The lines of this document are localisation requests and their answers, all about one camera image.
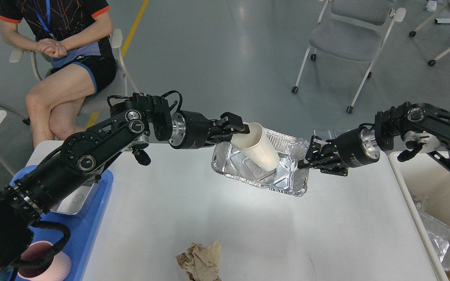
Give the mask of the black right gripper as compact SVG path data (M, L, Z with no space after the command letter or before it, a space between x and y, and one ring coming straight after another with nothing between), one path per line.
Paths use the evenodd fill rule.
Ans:
M373 164L379 159L374 133L360 127L327 141L313 135L305 159L298 161L298 169L313 168L324 174L347 176L348 168Z

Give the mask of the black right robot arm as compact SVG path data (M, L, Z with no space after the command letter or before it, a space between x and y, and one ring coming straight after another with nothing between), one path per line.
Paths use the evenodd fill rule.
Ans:
M421 135L430 135L430 140L437 140L447 149L448 158L434 146L425 152L450 172L450 112L428 103L409 102L378 112L373 123L362 123L335 139L323 141L312 136L298 169L314 168L324 174L347 176L349 168L373 164L381 151L392 150L396 136L406 144L407 149L398 155L398 161L405 162L430 145L430 140L420 139Z

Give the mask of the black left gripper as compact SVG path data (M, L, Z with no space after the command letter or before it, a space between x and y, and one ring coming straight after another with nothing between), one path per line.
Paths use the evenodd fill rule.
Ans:
M173 132L170 146L173 149L200 149L230 142L234 134L249 134L249 126L240 116L225 112L220 119L207 119L198 112L178 110L171 115ZM210 135L212 126L218 128L220 135Z

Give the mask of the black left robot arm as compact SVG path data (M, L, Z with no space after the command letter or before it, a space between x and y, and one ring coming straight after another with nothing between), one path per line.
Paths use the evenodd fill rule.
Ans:
M148 141L141 140L150 135L150 126L157 140L174 149L200 149L250 133L236 114L206 119L181 110L182 97L170 105L166 98L174 93L115 96L120 102L109 105L109 119L69 136L34 170L0 189L0 272L7 266L41 267L63 250L69 228L43 221L42 214L105 171L123 151L131 151L141 165L150 164Z

